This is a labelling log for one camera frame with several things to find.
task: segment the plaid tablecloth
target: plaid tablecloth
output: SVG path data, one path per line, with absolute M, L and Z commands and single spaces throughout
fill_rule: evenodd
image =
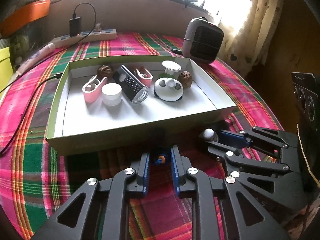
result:
M 35 87 L 52 74 L 63 71 L 69 61 L 113 55 L 171 56 L 168 46 L 181 49 L 182 43 L 182 39 L 174 37 L 122 33 L 115 41 L 79 44 L 47 60 L 15 83 L 0 106 L 0 148 L 12 136 Z M 231 131 L 239 132 L 255 125 L 281 129 L 264 101 L 230 67 L 218 60 L 210 65 L 201 64 L 201 67 L 237 105 L 226 119 Z M 30 239 L 88 178 L 101 180 L 113 177 L 129 166 L 130 154 L 139 151 L 139 147 L 122 147 L 65 158 L 58 156 L 45 141 L 57 85 L 58 81 L 52 80 L 38 90 L 19 133 L 0 158 L 0 204 L 24 239 Z M 224 177 L 219 163 L 195 149 L 192 135 L 184 133 L 179 138 L 180 152 L 190 158 L 193 166 L 210 176 Z M 245 149 L 244 154 L 248 158 L 263 158 L 250 149 Z M 219 207 L 216 209 L 221 224 Z M 224 239 L 222 229 L 220 232 L 221 239 Z M 130 234 L 133 240 L 192 239 L 191 201 L 175 196 L 170 166 L 152 166 L 147 197 L 131 200 Z

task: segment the box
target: box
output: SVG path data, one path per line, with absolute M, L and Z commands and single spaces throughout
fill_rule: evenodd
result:
M 101 96 L 91 104 L 84 101 L 82 86 L 101 65 L 127 68 L 144 66 L 153 82 L 164 72 L 162 62 L 172 60 L 189 71 L 194 82 L 183 98 L 166 102 L 155 97 L 153 85 L 141 104 L 123 94 L 117 106 L 105 106 Z M 164 128 L 177 133 L 191 127 L 220 121 L 235 107 L 223 89 L 195 62 L 183 57 L 111 56 L 69 62 L 60 79 L 50 111 L 46 140 L 62 156 L 94 152 L 147 140 L 150 132 Z
M 13 75 L 13 70 L 10 62 L 9 47 L 0 49 L 0 90 L 2 90 Z

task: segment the power adapter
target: power adapter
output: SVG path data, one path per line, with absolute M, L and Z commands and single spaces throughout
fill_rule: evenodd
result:
M 74 13 L 72 19 L 69 20 L 70 37 L 79 36 L 81 33 L 81 17 L 77 17 Z

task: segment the curtain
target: curtain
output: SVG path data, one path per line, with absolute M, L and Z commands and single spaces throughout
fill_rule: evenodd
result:
M 212 8 L 215 0 L 206 0 Z M 242 77 L 252 66 L 265 63 L 275 33 L 283 0 L 220 0 L 219 27 L 224 40 L 218 57 Z

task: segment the black grater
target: black grater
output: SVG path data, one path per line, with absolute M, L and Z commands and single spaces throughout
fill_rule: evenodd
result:
M 124 65 L 115 71 L 113 79 L 121 86 L 128 99 L 135 104 L 140 104 L 149 94 L 149 89 Z

